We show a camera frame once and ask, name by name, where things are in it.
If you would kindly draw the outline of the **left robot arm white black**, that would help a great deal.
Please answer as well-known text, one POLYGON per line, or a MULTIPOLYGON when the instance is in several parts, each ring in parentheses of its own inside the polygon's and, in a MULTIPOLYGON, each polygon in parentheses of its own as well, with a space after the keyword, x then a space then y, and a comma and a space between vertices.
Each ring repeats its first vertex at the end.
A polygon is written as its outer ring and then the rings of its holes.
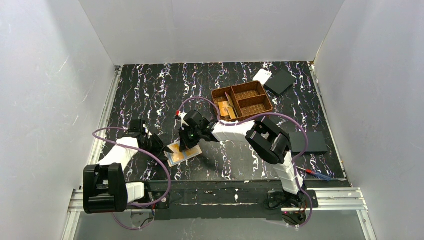
POLYGON ((103 159, 83 170, 83 209, 87 214, 123 212, 129 204, 146 196, 143 182, 126 182, 124 177, 126 166, 137 153, 144 153, 159 164, 165 153, 173 153, 142 119, 131 120, 113 145, 103 159))

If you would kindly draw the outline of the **black pad on table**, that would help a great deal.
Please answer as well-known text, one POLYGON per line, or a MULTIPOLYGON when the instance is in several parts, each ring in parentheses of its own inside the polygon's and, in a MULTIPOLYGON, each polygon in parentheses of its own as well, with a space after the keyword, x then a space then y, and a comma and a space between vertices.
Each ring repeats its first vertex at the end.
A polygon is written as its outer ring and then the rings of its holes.
MULTIPOLYGON (((290 132, 291 152, 295 155, 301 153, 305 148, 305 138, 302 132, 290 132)), ((306 132, 308 139, 306 154, 325 154, 328 152, 328 147, 325 141, 323 132, 306 132)))

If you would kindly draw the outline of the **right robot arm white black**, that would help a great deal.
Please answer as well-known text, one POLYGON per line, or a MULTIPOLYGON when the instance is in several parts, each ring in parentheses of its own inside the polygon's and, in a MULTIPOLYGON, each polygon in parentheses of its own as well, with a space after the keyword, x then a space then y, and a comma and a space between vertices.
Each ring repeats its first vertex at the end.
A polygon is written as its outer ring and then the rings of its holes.
POLYGON ((266 112, 241 122, 227 122, 209 121, 196 110, 177 111, 175 118, 181 122, 179 150, 191 150, 200 140, 249 144, 263 161, 273 166, 285 193, 304 194, 306 188, 293 162, 290 136, 269 115, 266 112))

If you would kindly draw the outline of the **brown woven divided basket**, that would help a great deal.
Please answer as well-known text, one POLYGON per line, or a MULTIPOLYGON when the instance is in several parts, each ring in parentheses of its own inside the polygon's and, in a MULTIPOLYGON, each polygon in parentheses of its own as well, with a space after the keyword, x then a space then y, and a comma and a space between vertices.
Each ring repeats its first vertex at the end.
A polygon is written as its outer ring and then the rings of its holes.
POLYGON ((258 81, 214 89, 212 101, 219 108, 219 102, 228 101, 236 112, 235 119, 222 118, 228 122, 243 121, 258 114, 272 112, 274 107, 264 87, 258 81))

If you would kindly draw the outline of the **white small box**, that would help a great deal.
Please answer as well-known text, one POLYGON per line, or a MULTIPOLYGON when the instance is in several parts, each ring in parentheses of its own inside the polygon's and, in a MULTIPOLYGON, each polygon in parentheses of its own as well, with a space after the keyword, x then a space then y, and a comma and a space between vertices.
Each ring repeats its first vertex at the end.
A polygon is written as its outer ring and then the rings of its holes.
POLYGON ((265 69, 260 69, 258 73, 253 77, 253 81, 259 82, 262 86, 264 86, 267 81, 271 78, 272 73, 265 69))

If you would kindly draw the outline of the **red blue screwdriver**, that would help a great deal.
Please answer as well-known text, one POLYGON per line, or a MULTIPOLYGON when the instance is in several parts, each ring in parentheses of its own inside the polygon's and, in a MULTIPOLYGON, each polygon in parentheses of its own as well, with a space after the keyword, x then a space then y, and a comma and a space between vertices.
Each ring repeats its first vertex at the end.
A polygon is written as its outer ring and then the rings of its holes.
POLYGON ((313 170, 311 170, 311 169, 305 169, 305 168, 301 168, 301 167, 299 167, 299 166, 297 166, 296 168, 297 168, 298 170, 301 170, 301 171, 303 171, 303 172, 307 173, 308 175, 310 175, 310 176, 314 176, 314 177, 316 177, 316 178, 318 178, 318 179, 322 179, 322 180, 325 180, 325 181, 330 181, 330 180, 331 180, 331 178, 330 178, 329 176, 324 175, 324 174, 321 174, 321 173, 316 172, 316 171, 313 171, 313 170))

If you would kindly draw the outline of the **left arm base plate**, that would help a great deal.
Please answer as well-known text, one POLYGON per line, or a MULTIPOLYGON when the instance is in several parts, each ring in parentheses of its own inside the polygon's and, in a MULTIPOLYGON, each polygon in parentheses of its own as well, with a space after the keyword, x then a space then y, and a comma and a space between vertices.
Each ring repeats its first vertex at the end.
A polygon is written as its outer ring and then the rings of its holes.
POLYGON ((140 204, 147 204, 156 201, 163 196, 165 192, 153 191, 147 192, 146 195, 137 199, 127 205, 127 209, 154 209, 154 210, 167 210, 170 207, 170 192, 159 202, 149 206, 139 206, 140 204))

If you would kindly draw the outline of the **black flat box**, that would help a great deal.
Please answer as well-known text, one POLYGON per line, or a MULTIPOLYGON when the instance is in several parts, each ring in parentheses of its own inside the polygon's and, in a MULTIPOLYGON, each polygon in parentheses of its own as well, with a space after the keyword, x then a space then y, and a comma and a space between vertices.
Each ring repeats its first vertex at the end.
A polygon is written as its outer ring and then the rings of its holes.
POLYGON ((273 75, 265 84, 264 89, 271 92, 275 96, 280 96, 296 81, 287 70, 282 70, 276 75, 273 75))

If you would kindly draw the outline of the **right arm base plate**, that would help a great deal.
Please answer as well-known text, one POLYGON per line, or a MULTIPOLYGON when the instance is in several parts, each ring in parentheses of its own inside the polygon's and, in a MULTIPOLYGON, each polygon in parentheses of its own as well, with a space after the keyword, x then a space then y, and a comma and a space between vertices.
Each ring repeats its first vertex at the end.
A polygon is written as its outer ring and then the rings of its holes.
POLYGON ((309 198, 301 191, 297 195, 285 191, 270 190, 266 194, 263 205, 268 210, 288 208, 295 212, 306 211, 308 208, 318 208, 319 202, 314 190, 306 190, 309 198))

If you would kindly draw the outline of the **gold credit card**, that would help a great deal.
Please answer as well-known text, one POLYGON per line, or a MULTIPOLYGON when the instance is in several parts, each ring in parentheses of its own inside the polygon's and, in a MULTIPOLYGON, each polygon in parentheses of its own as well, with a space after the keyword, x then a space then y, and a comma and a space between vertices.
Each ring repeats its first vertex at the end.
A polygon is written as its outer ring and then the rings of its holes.
POLYGON ((230 105, 228 101, 221 101, 218 103, 220 116, 224 119, 234 120, 237 118, 235 109, 230 105))

